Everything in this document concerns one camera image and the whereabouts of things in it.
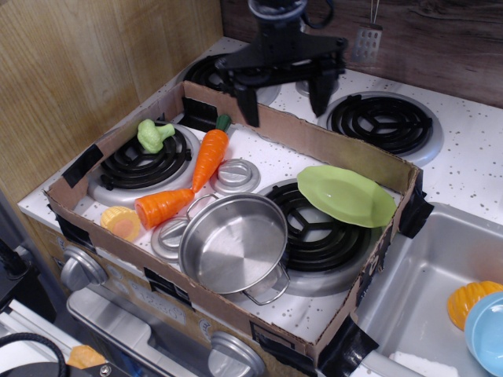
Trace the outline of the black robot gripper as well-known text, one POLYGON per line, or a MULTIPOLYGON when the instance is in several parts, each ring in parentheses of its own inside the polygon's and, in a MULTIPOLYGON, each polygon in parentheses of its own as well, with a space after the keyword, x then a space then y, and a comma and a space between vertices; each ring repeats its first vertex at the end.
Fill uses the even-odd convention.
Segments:
POLYGON ((255 18, 259 31, 254 41, 215 64, 223 82, 234 90, 246 123, 259 127, 254 89, 287 82, 307 82, 312 111, 317 117, 323 115, 344 72, 347 40, 305 33, 302 11, 256 13, 255 18))

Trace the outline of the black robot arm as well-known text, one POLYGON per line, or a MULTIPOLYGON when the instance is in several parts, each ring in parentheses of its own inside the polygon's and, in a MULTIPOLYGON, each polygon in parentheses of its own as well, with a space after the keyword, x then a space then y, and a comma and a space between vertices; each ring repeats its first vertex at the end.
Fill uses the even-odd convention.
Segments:
POLYGON ((320 116, 345 72, 347 40, 305 33, 306 7, 306 1, 250 1, 259 27, 255 39, 215 64, 222 90, 236 98, 250 126, 259 126, 257 89, 306 82, 312 111, 320 116))

